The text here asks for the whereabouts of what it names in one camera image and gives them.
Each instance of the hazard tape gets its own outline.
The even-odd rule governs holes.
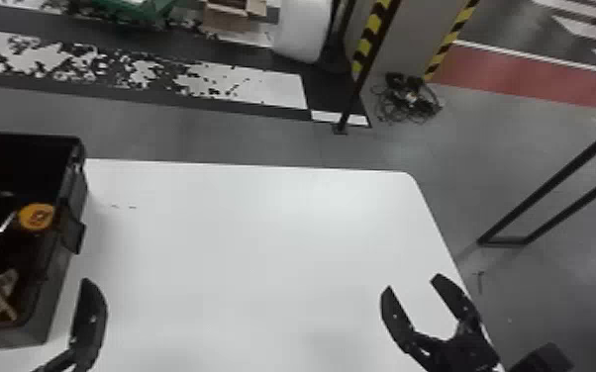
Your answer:
[[[462,28],[464,27],[464,24],[466,24],[466,21],[468,21],[469,18],[471,18],[471,15],[473,15],[473,11],[476,10],[476,5],[478,5],[479,1],[480,0],[469,0],[469,2],[466,3],[466,5],[464,6],[464,8],[462,8],[459,14],[457,14],[455,22],[452,25],[452,28],[450,28],[450,32],[448,32],[448,34],[444,38],[444,41],[439,47],[437,54],[435,54],[435,56],[432,57],[432,60],[428,65],[428,69],[425,71],[425,74],[423,75],[423,80],[430,81],[430,79],[432,79],[432,77],[435,75],[435,72],[437,72],[437,69],[442,64],[442,61],[444,61],[444,58],[446,57],[446,54],[448,53],[450,46],[452,46],[452,42],[457,40],[459,32],[462,31]]]
[[[358,48],[353,54],[353,62],[351,63],[353,80],[357,80],[375,44],[381,43],[379,29],[381,29],[381,25],[386,21],[391,1],[394,0],[377,0],[372,6],[372,13],[367,18],[365,29],[362,31],[362,37],[360,37],[360,41],[358,42]]]

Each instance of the red floor stripe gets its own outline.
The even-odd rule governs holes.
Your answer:
[[[596,72],[453,46],[433,82],[596,107]]]

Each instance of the white table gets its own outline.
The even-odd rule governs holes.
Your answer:
[[[430,285],[462,285],[404,173],[88,159],[88,226],[44,346],[0,351],[30,371],[66,347],[82,277],[109,304],[95,371],[422,371],[393,343],[392,285],[419,330],[452,335]]]

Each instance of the black metal frame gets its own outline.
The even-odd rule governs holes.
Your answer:
[[[355,85],[347,101],[347,106],[342,110],[340,121],[337,124],[333,124],[333,133],[336,135],[347,134],[347,121],[348,117],[351,115],[351,109],[353,108],[353,105],[355,105],[355,102],[358,100],[358,96],[360,95],[362,86],[365,84],[365,81],[367,80],[367,76],[369,75],[369,71],[372,68],[372,64],[374,64],[376,55],[379,54],[379,50],[381,49],[383,40],[386,39],[388,29],[390,29],[390,25],[393,23],[393,18],[395,18],[395,13],[397,13],[397,9],[400,7],[401,2],[402,0],[391,0],[390,4],[388,5],[388,9],[386,9],[386,11],[383,14],[383,20],[381,21],[379,32],[374,39],[374,43],[372,43],[372,48],[369,51],[369,55],[365,58],[365,64],[362,67],[360,74],[355,79]]]
[[[525,246],[543,234],[552,230],[555,226],[562,223],[564,220],[572,216],[575,212],[581,210],[586,205],[596,199],[596,187],[584,194],[580,199],[573,202],[563,211],[556,214],[546,223],[542,224],[533,232],[525,236],[496,236],[502,229],[508,227],[511,223],[517,220],[522,214],[527,212],[535,203],[540,201],[545,195],[552,191],[555,187],[561,184],[571,174],[575,173],[582,165],[586,164],[596,156],[596,141],[591,143],[579,155],[575,156],[566,166],[561,168],[556,174],[552,176],[546,183],[544,183],[538,190],[525,199],[520,205],[512,210],[508,215],[504,216],[498,223],[496,223],[490,230],[484,233],[479,239],[478,244],[489,247],[522,247]]]

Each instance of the black toolbox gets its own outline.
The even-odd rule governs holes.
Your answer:
[[[0,274],[16,271],[5,298],[14,317],[0,319],[0,347],[40,344],[49,337],[69,259],[80,251],[85,233],[84,162],[78,138],[0,133]],[[31,204],[52,208],[48,227],[7,228],[14,221],[22,225],[18,211]]]

